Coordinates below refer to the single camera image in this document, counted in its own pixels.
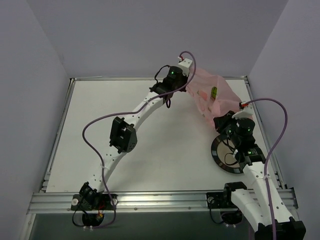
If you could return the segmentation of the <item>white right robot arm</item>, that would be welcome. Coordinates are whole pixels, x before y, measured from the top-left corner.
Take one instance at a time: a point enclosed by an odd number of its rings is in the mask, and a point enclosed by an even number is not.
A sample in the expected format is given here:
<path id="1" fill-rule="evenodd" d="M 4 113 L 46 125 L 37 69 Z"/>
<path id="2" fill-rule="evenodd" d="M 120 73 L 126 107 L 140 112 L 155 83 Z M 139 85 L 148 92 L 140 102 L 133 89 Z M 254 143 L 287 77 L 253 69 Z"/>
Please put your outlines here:
<path id="1" fill-rule="evenodd" d="M 254 230 L 256 240 L 302 240 L 306 227 L 287 209 L 270 179 L 267 160 L 253 136 L 255 122 L 247 117 L 235 118 L 234 114 L 229 111 L 224 116 L 215 117 L 215 129 L 233 144 L 232 154 L 256 199 L 239 181 L 225 184 L 223 203 L 240 210 Z"/>

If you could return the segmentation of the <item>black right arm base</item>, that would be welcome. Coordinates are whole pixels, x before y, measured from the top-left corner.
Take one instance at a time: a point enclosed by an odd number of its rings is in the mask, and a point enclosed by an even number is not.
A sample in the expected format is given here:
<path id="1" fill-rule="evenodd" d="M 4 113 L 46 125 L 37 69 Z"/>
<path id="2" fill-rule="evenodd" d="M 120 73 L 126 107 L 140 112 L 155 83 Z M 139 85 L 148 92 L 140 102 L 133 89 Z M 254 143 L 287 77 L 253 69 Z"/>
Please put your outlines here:
<path id="1" fill-rule="evenodd" d="M 243 214 L 240 209 L 232 203 L 232 192 L 238 189 L 247 190 L 247 186 L 241 182 L 230 182 L 224 185 L 223 191 L 207 192 L 206 204 L 209 209 L 210 219 L 216 225 L 238 225 L 243 221 Z M 220 210 L 220 220 L 217 221 L 213 217 L 213 210 Z"/>

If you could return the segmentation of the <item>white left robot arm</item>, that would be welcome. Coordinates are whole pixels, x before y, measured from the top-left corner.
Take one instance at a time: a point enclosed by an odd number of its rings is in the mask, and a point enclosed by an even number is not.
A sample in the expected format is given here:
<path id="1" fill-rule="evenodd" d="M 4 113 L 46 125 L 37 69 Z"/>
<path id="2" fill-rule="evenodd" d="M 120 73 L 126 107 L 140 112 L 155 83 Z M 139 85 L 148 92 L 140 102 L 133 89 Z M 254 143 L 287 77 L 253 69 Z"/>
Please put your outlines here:
<path id="1" fill-rule="evenodd" d="M 150 87 L 146 97 L 133 111 L 101 116 L 92 120 L 83 128 L 82 139 L 100 160 L 100 165 L 91 171 L 88 181 L 83 184 L 79 191 L 84 196 L 82 202 L 88 209 L 95 210 L 100 206 L 101 197 L 99 194 L 104 191 L 110 193 L 107 181 L 120 160 L 137 146 L 137 132 L 142 123 L 155 110 L 163 105 L 168 105 L 174 93 L 186 91 L 188 83 L 193 79 L 193 76 L 190 75 L 190 65 L 193 62 L 188 60 L 187 63 L 187 66 L 183 66 L 181 62 L 177 66 L 170 66 L 167 76 L 161 82 L 157 81 Z M 98 121 L 111 117 L 113 117 L 113 120 L 109 135 L 108 153 L 103 157 L 86 138 L 86 131 Z"/>

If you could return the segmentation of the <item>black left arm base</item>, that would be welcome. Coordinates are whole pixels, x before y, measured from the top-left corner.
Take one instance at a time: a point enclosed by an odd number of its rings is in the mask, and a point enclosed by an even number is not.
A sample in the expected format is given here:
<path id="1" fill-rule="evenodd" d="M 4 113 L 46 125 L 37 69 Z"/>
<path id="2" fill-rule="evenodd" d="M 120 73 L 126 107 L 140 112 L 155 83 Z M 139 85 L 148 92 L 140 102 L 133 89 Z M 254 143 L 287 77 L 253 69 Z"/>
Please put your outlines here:
<path id="1" fill-rule="evenodd" d="M 85 182 L 71 201 L 72 224 L 78 228 L 99 229 L 113 225 L 117 217 L 118 195 L 98 192 Z M 103 224 L 103 211 L 113 211 L 110 222 Z"/>

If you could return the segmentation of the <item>pink floral plastic bag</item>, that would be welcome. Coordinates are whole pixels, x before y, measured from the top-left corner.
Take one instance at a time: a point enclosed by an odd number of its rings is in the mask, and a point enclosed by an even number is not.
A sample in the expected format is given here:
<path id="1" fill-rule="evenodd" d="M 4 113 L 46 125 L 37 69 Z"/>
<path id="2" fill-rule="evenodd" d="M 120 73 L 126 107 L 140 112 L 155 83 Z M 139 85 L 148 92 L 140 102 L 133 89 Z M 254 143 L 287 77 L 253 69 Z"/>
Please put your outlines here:
<path id="1" fill-rule="evenodd" d="M 190 74 L 194 77 L 186 86 L 186 91 L 193 98 L 200 115 L 205 121 L 215 126 L 214 118 L 222 117 L 228 112 L 238 112 L 239 103 L 243 102 L 232 90 L 225 78 L 220 75 L 212 75 L 204 69 L 193 67 Z M 211 90 L 217 87 L 216 99 L 211 99 Z"/>

